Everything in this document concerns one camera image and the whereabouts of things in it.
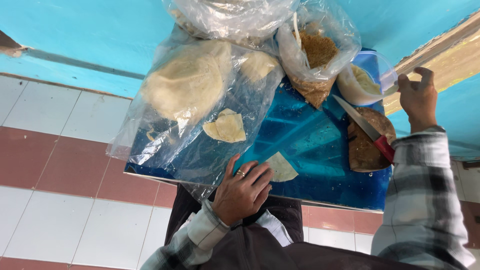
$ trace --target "shirt cuff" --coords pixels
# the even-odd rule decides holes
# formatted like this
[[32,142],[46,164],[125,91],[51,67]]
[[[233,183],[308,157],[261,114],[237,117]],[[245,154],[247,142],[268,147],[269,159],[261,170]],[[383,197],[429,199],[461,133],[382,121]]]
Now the shirt cuff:
[[229,227],[213,212],[211,202],[206,200],[187,225],[188,237],[200,249],[211,250],[227,234]]
[[450,168],[450,153],[445,129],[436,126],[392,143],[394,163]]

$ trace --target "gold ring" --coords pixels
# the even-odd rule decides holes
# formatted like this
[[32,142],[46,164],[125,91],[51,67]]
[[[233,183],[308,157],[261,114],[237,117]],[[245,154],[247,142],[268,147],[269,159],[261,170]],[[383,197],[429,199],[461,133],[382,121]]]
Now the gold ring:
[[245,177],[245,175],[246,175],[244,172],[240,171],[240,169],[237,170],[236,175],[237,175],[237,174],[239,174],[239,175],[241,175],[241,176],[243,176],[243,177]]

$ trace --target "hand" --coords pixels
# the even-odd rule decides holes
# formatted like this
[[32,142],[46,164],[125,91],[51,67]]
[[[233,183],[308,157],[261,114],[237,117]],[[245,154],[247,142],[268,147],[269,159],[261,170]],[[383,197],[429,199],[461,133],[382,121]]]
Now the hand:
[[[212,210],[227,226],[258,212],[272,189],[268,183],[274,172],[268,168],[268,162],[258,165],[258,161],[249,161],[240,166],[240,171],[247,174],[245,177],[239,174],[232,176],[233,167],[239,158],[240,154],[230,158],[225,177],[218,186],[212,203]],[[263,176],[254,184],[262,173]]]
[[421,75],[421,82],[410,81],[405,74],[398,76],[400,105],[408,115],[411,133],[437,125],[435,106],[438,95],[433,85],[433,71],[423,67],[416,67],[413,71]]

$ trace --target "blue table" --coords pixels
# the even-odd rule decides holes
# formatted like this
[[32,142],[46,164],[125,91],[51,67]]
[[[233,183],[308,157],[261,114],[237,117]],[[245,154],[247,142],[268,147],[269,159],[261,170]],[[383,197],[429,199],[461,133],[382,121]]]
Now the blue table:
[[[367,60],[371,63],[369,73],[378,80],[376,59]],[[336,84],[332,87],[332,94],[341,96]],[[384,113],[381,101],[369,107]],[[271,195],[383,211],[391,167],[376,172],[351,171],[348,164],[348,125],[345,111],[332,97],[329,96],[316,110],[284,77],[254,144],[242,155],[237,167],[250,160],[265,161],[280,151],[299,175],[291,181],[271,182]],[[163,169],[145,165],[127,163],[125,170],[179,181]]]

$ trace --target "turquoise wall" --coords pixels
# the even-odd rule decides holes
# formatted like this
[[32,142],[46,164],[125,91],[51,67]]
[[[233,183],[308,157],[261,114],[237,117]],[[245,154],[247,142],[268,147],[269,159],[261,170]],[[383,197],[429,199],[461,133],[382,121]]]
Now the turquoise wall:
[[[450,155],[459,160],[480,160],[480,73],[438,95],[436,117],[448,134]],[[398,137],[410,134],[404,110],[388,116]]]
[[[385,54],[392,63],[480,8],[478,0],[339,3],[360,30],[363,46]],[[156,45],[172,26],[161,0],[18,0],[4,1],[0,9],[0,30],[22,45],[139,74],[148,71]],[[0,72],[127,97],[140,85],[33,59],[2,60]]]

